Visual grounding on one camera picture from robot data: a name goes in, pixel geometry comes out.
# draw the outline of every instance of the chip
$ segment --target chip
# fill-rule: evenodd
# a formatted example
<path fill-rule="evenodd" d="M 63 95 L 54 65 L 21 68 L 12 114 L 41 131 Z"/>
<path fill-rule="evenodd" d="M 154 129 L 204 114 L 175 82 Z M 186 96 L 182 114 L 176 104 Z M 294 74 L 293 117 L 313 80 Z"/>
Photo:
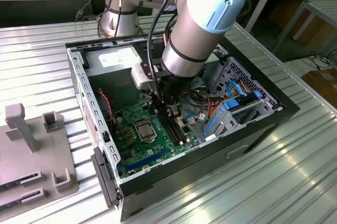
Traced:
<path fill-rule="evenodd" d="M 157 133 L 154 130 L 149 118 L 137 121 L 134 126 L 142 142 L 146 142 L 147 144 L 154 142 L 157 137 Z"/>
<path fill-rule="evenodd" d="M 122 156 L 123 156 L 124 160 L 127 160 L 127 159 L 133 157 L 131 152 L 124 153 L 124 154 L 122 154 Z"/>

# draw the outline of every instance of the light blue joint cap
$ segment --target light blue joint cap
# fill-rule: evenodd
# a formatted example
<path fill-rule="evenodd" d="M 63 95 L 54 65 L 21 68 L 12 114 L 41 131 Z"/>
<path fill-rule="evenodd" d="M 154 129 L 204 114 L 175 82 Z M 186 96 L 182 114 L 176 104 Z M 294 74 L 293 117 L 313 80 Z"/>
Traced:
<path fill-rule="evenodd" d="M 232 27 L 245 0 L 187 0 L 193 20 L 204 30 L 221 34 Z"/>

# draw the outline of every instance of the table leg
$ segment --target table leg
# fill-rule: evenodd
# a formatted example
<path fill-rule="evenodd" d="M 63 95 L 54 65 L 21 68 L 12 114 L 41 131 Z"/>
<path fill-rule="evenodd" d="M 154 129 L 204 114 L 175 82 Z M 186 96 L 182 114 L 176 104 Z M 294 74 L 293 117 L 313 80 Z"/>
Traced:
<path fill-rule="evenodd" d="M 315 15 L 312 14 L 312 13 L 309 15 L 309 17 L 305 20 L 305 22 L 302 24 L 302 26 L 299 28 L 299 30 L 294 35 L 294 37 L 293 37 L 294 40 L 299 39 L 299 37 L 304 32 L 304 30 L 308 27 L 309 23 L 314 19 L 314 17 L 315 17 Z"/>
<path fill-rule="evenodd" d="M 287 34 L 290 32 L 290 30 L 292 29 L 292 27 L 295 25 L 295 23 L 298 21 L 298 19 L 303 14 L 304 10 L 305 10 L 305 1 L 302 2 L 302 4 L 300 5 L 299 9 L 297 9 L 297 11 L 294 14 L 294 16 L 290 19 L 290 21 L 288 22 L 288 24 L 286 25 L 286 27 L 284 28 L 284 30 L 282 31 L 282 33 L 277 38 L 276 43 L 275 43 L 274 47 L 272 48 L 272 53 L 275 54 L 275 52 L 277 51 L 277 49 L 279 48 L 279 46 L 282 44 L 282 42 L 286 38 Z"/>
<path fill-rule="evenodd" d="M 249 19 L 245 29 L 246 31 L 250 32 L 257 20 L 257 18 L 259 17 L 262 9 L 264 8 L 265 4 L 267 3 L 268 0 L 259 0 L 259 3 L 257 4 L 251 18 Z"/>

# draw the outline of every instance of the red wire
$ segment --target red wire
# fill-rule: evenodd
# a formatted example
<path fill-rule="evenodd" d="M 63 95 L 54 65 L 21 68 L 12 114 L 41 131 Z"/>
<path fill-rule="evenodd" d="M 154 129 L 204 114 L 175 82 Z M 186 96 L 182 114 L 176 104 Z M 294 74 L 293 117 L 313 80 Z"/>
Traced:
<path fill-rule="evenodd" d="M 107 106 L 109 107 L 109 112 L 110 112 L 110 122 L 111 122 L 111 134 L 112 134 L 112 126 L 113 126 L 113 121 L 112 121 L 112 108 L 110 106 L 110 102 L 109 99 L 104 95 L 104 93 L 102 93 L 101 91 L 97 91 L 100 95 L 103 96 L 103 98 L 106 100 Z"/>

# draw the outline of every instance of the expansion slot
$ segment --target expansion slot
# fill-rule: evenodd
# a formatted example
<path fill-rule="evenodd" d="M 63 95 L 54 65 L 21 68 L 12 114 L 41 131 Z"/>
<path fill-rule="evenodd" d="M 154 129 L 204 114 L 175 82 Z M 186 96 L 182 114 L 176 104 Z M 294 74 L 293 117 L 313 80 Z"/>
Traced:
<path fill-rule="evenodd" d="M 161 150 L 160 152 L 153 154 L 143 160 L 140 160 L 138 162 L 135 162 L 134 164 L 128 165 L 126 166 L 126 170 L 132 170 L 132 169 L 136 169 L 140 166 L 146 165 L 148 162 L 154 161 L 158 158 L 161 158 L 161 156 L 164 154 L 164 152 L 166 151 L 166 149 Z"/>

